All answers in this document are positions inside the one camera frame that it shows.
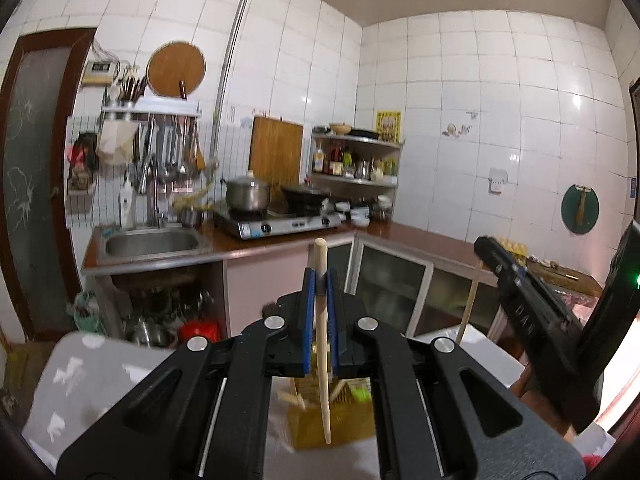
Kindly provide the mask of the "person right hand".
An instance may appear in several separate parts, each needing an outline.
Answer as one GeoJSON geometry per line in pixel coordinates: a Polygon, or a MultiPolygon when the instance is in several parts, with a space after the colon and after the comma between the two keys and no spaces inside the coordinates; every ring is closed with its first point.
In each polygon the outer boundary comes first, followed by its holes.
{"type": "Polygon", "coordinates": [[[510,387],[510,391],[560,434],[566,442],[572,443],[576,437],[575,430],[568,422],[562,419],[554,410],[550,401],[540,391],[529,387],[528,384],[532,377],[533,367],[528,364],[518,380],[510,387]]]}

